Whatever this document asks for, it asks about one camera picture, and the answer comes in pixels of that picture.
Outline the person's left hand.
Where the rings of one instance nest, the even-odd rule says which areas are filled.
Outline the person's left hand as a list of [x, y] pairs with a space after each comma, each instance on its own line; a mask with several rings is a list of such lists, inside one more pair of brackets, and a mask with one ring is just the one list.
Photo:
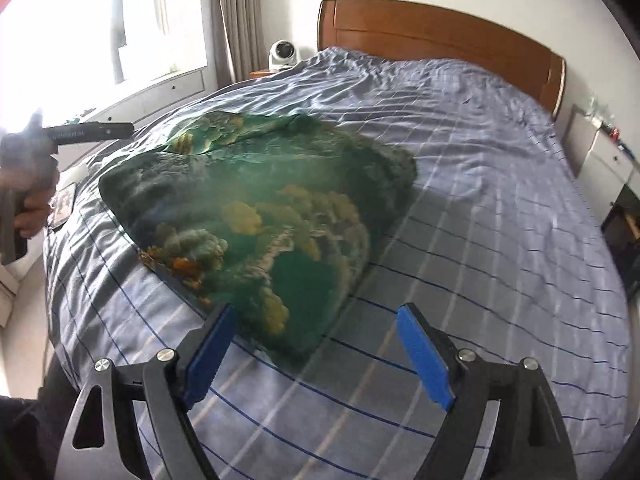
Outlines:
[[54, 167], [49, 172], [51, 185], [43, 188], [37, 183], [37, 176], [32, 170], [1, 170], [2, 190], [10, 188], [25, 193], [24, 211], [16, 214], [14, 219], [14, 229], [20, 232], [24, 240], [30, 240], [46, 224], [51, 210], [49, 202], [55, 193], [59, 178], [58, 168]]

